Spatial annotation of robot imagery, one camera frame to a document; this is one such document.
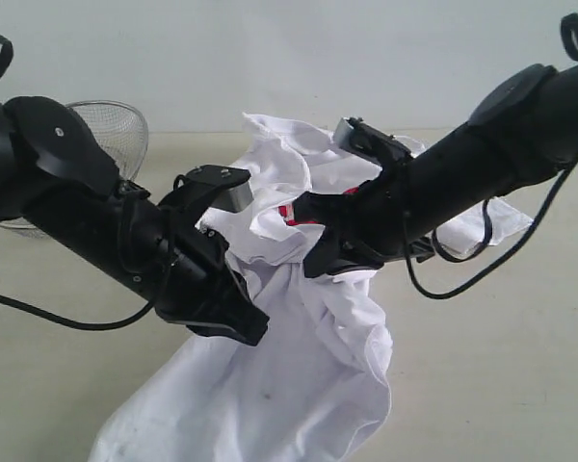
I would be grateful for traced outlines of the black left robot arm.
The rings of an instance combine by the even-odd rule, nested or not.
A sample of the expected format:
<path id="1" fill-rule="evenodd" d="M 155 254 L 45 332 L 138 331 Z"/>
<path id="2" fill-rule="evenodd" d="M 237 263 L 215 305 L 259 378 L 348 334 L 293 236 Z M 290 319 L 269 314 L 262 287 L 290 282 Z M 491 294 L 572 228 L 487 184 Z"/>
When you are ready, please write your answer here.
<path id="1" fill-rule="evenodd" d="M 0 222 L 26 219 L 166 322 L 255 346 L 268 316 L 227 263 L 224 237 L 197 228 L 210 208 L 245 208 L 249 179 L 206 165 L 178 175 L 153 203 L 70 108 L 40 96 L 0 103 Z"/>

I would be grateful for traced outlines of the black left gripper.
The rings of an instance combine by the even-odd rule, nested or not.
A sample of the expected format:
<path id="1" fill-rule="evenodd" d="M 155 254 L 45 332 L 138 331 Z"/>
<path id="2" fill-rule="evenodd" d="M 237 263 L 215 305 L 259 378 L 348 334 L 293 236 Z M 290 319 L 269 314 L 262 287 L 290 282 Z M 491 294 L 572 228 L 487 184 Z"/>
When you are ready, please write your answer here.
<path id="1" fill-rule="evenodd" d="M 270 318 L 252 303 L 245 279 L 229 267 L 227 249 L 219 233 L 189 226 L 144 193 L 124 198 L 124 269 L 153 281 L 156 314 L 199 336 L 257 346 Z"/>

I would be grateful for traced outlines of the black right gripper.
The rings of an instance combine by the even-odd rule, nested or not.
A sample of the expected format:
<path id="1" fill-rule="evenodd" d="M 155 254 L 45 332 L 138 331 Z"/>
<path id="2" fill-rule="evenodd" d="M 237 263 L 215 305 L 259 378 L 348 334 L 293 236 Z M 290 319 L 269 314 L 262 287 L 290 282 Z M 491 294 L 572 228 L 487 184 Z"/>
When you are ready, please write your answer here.
<path id="1" fill-rule="evenodd" d="M 357 190 L 304 192 L 293 201 L 293 221 L 326 226 L 303 260 L 306 278 L 379 270 L 436 228 L 436 171 L 389 168 Z M 346 226 L 351 240 L 329 226 Z"/>

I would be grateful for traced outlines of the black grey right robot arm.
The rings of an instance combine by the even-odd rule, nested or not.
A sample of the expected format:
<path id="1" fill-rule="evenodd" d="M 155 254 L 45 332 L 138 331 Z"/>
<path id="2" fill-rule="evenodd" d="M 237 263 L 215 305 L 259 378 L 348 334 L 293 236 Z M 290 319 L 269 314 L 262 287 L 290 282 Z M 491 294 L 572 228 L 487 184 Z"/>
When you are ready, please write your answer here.
<path id="1" fill-rule="evenodd" d="M 342 120 L 333 138 L 379 174 L 347 193 L 294 202 L 296 222 L 324 228 L 303 262 L 309 278 L 377 270 L 404 253 L 425 258 L 430 234 L 451 218 L 569 166 L 578 156 L 578 65 L 523 69 L 417 156 L 359 118 Z"/>

